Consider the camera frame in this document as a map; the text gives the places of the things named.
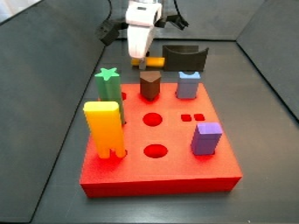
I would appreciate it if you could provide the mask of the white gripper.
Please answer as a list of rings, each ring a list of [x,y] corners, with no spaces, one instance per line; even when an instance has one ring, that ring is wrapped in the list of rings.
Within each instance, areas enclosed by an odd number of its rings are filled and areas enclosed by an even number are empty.
[[[126,10],[128,53],[146,70],[146,54],[155,36],[155,23],[162,18],[163,4],[158,0],[130,0]]]

